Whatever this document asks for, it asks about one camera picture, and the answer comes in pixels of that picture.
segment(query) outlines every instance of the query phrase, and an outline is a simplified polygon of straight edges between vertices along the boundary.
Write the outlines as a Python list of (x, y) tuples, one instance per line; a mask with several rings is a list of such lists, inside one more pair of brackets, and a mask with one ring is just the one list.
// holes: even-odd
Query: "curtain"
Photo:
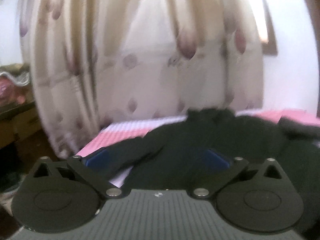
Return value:
[(56, 154), (112, 122), (259, 108), (261, 45), (246, 0), (20, 0), (20, 37)]

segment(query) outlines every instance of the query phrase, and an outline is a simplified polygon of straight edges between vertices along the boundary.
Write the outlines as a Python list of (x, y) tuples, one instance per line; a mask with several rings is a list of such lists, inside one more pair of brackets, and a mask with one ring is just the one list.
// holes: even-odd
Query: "ribbed gray surface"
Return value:
[(185, 191), (132, 190), (120, 200), (108, 200), (100, 213), (76, 230), (40, 234), (22, 229), (12, 240), (300, 240), (294, 231), (257, 236), (233, 228), (207, 201)]

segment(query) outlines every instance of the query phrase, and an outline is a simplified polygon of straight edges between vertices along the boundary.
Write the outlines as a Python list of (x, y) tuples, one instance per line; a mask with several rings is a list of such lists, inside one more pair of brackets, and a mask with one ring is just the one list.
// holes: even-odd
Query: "triangular hole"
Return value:
[(263, 174), (263, 176), (268, 177), (268, 178), (273, 178), (273, 179), (281, 179), (282, 178), (279, 171), (273, 165), (271, 165), (267, 168), (267, 170)]
[(49, 176), (47, 165), (41, 163), (33, 177), (39, 178), (39, 177), (46, 177), (46, 176)]

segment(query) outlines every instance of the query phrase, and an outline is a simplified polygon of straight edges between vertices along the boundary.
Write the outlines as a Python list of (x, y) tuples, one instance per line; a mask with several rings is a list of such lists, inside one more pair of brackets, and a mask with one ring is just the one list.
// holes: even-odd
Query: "white wall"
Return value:
[(0, 65), (22, 63), (18, 0), (0, 1)]
[(316, 114), (319, 66), (304, 0), (267, 0), (279, 55), (264, 56), (264, 108), (299, 108)]
[[(319, 70), (316, 40), (304, 0), (267, 0), (279, 55), (264, 56), (264, 108), (316, 114)], [(0, 1), (0, 64), (21, 62), (18, 0)]]

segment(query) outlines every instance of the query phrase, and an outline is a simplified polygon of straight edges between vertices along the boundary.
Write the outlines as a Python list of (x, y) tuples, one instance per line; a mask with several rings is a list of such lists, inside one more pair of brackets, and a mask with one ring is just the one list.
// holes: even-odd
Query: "blue component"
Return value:
[(95, 153), (90, 159), (84, 162), (84, 165), (94, 171), (101, 171), (108, 168), (108, 164), (111, 162), (111, 157), (107, 148), (101, 149), (98, 153)]
[(231, 161), (229, 161), (223, 155), (213, 152), (212, 150), (204, 150), (200, 153), (200, 155), (204, 165), (210, 170), (219, 172), (229, 169), (231, 166)]
[[(201, 165), (208, 172), (220, 172), (230, 168), (232, 161), (227, 157), (217, 154), (210, 149), (196, 150), (195, 161), (200, 162)], [(89, 155), (88, 158), (83, 159), (83, 164), (88, 168), (99, 172), (107, 170), (112, 163), (112, 158), (109, 154), (108, 148), (102, 148)]]

